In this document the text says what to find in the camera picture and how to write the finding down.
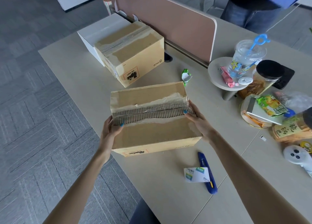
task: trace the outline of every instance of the cardboard box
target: cardboard box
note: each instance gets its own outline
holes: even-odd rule
[[[94,46],[104,65],[124,87],[164,62],[164,38],[139,21]]]
[[[193,146],[202,135],[184,109],[194,113],[183,82],[111,92],[114,124],[125,123],[113,151],[127,157]]]
[[[96,50],[94,49],[94,44],[101,39],[115,33],[116,31],[131,25],[129,21],[121,17],[120,15],[114,13],[102,20],[99,20],[79,31],[81,40],[84,42],[85,46],[89,52],[103,65],[103,61],[100,59]]]

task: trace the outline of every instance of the smartphone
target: smartphone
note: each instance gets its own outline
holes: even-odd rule
[[[291,78],[294,76],[294,70],[290,69],[286,66],[284,67],[284,75],[278,80],[276,81],[273,86],[277,89],[283,89],[286,87],[286,85],[288,84],[288,82],[291,80]]]

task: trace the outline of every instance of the white controller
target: white controller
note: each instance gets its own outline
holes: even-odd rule
[[[304,148],[297,145],[290,145],[284,149],[283,154],[291,163],[303,167],[312,178],[312,157]]]

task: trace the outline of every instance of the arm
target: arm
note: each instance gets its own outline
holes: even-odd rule
[[[234,184],[241,201],[255,224],[309,222],[287,202],[254,168],[252,168],[208,123],[198,108],[189,101],[196,115],[186,113],[216,151]]]
[[[123,124],[112,127],[112,122],[112,116],[105,121],[98,150],[43,224],[75,224],[79,222],[95,180],[102,166],[110,157],[114,138],[122,130]]]

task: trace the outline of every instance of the blue utility knife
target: blue utility knife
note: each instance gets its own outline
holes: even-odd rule
[[[201,167],[207,167],[208,168],[208,173],[210,177],[210,182],[205,182],[207,190],[209,191],[210,194],[216,194],[218,192],[218,187],[216,186],[216,182],[213,178],[213,174],[210,170],[210,167],[208,165],[207,159],[205,155],[201,152],[198,152],[198,159]]]

